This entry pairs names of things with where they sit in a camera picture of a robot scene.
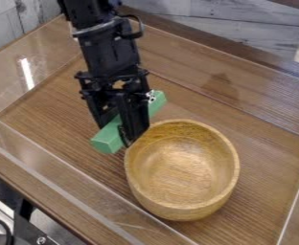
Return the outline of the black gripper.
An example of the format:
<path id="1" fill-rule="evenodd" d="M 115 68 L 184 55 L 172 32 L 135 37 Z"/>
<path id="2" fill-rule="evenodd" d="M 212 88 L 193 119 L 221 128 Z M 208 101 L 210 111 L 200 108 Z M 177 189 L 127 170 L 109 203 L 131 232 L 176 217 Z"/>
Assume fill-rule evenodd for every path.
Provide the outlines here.
<path id="1" fill-rule="evenodd" d="M 85 15 L 74 15 L 71 25 L 86 64 L 86 71 L 74 75 L 81 96 L 98 128 L 107 125 L 118 111 L 118 136 L 129 147 L 149 127 L 148 72 L 138 67 L 134 43 L 142 36 L 142 25 L 134 33 L 127 16 L 95 19 Z"/>

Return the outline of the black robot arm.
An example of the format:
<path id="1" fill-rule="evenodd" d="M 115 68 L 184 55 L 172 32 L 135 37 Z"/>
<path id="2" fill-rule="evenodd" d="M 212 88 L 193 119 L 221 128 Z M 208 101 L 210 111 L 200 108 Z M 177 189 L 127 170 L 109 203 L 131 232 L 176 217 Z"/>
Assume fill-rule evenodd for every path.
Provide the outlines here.
<path id="1" fill-rule="evenodd" d="M 74 74 L 81 98 L 98 127 L 114 118 L 117 137 L 130 145 L 149 127 L 148 71 L 139 67 L 131 14 L 118 12 L 119 0 L 57 0 L 73 27 L 86 69 Z"/>

